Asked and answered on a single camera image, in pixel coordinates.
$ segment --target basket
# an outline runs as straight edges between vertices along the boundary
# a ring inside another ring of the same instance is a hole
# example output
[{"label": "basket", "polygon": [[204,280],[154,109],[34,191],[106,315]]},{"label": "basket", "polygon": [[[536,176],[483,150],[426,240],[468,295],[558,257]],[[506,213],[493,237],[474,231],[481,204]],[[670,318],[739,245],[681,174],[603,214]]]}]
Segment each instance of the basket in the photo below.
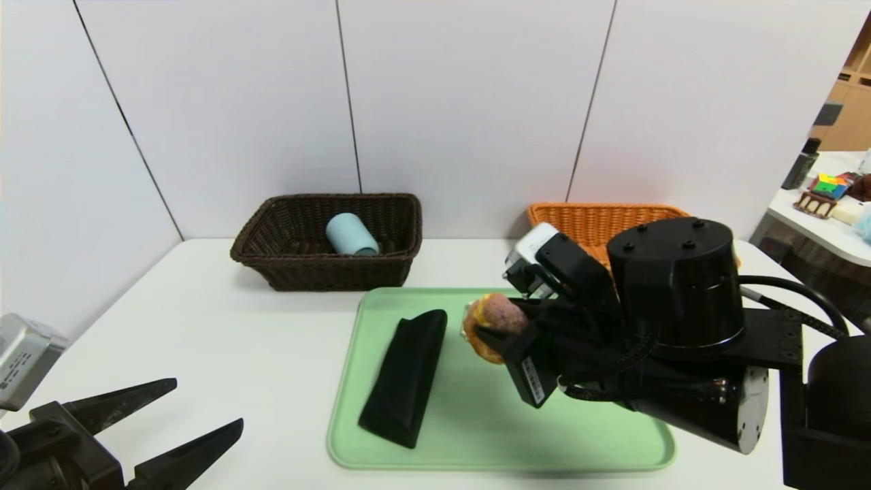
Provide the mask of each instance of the basket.
[{"label": "basket", "polygon": [[[337,255],[327,223],[354,213],[379,255]],[[402,286],[421,247],[421,203],[412,194],[297,194],[260,206],[236,237],[230,257],[277,291],[366,291]]]},{"label": "basket", "polygon": [[530,206],[528,216],[532,226],[550,223],[611,270],[606,245],[614,235],[651,221],[689,214],[659,204],[545,202]]}]

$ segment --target sticker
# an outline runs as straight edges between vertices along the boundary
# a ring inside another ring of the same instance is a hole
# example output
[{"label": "sticker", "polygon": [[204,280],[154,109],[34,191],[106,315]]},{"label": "sticker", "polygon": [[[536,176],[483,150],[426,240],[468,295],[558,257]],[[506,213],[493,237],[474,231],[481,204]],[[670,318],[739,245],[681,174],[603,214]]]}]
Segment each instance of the sticker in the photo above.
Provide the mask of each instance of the sticker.
[{"label": "sticker", "polygon": [[538,379],[538,373],[536,372],[536,366],[532,363],[532,357],[525,358],[520,365],[523,367],[526,383],[532,391],[532,399],[536,401],[536,405],[541,404],[544,401],[544,388],[542,388],[542,383]]}]

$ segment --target white countertop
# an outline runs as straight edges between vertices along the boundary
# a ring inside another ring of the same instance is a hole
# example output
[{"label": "white countertop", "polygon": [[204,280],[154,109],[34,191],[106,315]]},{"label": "white countertop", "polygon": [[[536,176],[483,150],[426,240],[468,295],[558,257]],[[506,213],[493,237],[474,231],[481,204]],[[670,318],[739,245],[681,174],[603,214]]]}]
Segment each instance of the white countertop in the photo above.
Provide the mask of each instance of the white countertop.
[{"label": "white countertop", "polygon": [[[864,154],[865,152],[821,152],[808,178],[812,180],[816,174],[837,175],[855,172]],[[840,258],[864,267],[871,267],[871,245],[865,243],[853,227],[834,218],[828,220],[814,218],[793,208],[793,204],[806,187],[793,190],[778,189],[768,206],[768,213]],[[842,202],[858,201],[844,196]]]},{"label": "white countertop", "polygon": [[[749,456],[673,429],[678,457],[669,468],[576,475],[583,482],[522,473],[340,468],[327,455],[327,425],[363,293],[274,292],[256,272],[231,261],[232,242],[178,245],[60,358],[26,408],[178,378],[176,391],[98,438],[119,458],[129,480],[135,464],[244,417],[241,440],[192,486],[199,489],[782,487],[777,377],[771,377],[762,437]],[[425,240],[406,286],[504,287],[503,258],[509,248],[503,240]],[[736,242],[736,250],[742,274],[792,278],[752,245]],[[826,320],[803,297],[754,288]],[[806,329],[806,365],[827,343]],[[26,411],[3,419],[7,430],[26,422]]]}]

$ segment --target blue cylinder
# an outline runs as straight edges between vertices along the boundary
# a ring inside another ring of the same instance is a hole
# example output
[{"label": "blue cylinder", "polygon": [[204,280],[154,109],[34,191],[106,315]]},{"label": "blue cylinder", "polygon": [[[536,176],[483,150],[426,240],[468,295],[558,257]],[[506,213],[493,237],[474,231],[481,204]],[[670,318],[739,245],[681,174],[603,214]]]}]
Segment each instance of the blue cylinder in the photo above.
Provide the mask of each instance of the blue cylinder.
[{"label": "blue cylinder", "polygon": [[353,213],[337,214],[327,223],[327,239],[342,255],[378,255],[378,242]]}]

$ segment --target rubik's cube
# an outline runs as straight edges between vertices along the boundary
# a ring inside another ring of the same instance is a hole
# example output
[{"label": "rubik's cube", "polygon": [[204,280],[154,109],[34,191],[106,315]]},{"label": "rubik's cube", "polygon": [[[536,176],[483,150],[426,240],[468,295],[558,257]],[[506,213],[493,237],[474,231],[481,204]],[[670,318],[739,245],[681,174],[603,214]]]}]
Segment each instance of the rubik's cube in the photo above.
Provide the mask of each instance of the rubik's cube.
[{"label": "rubik's cube", "polygon": [[819,174],[807,190],[829,199],[839,200],[846,193],[847,187],[850,187],[850,184],[843,177]]}]

